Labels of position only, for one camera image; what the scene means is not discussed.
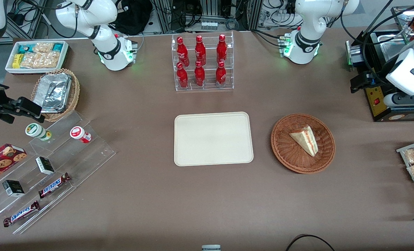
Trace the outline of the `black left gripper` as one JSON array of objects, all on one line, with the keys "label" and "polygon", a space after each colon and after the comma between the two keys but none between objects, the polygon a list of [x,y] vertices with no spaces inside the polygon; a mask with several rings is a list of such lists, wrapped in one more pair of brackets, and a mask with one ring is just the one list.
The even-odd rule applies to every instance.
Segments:
[{"label": "black left gripper", "polygon": [[367,88],[375,88],[380,86],[388,86],[389,84],[380,78],[376,72],[370,70],[362,71],[358,74],[359,78],[352,78],[350,80],[350,92],[354,94],[360,90]]}]

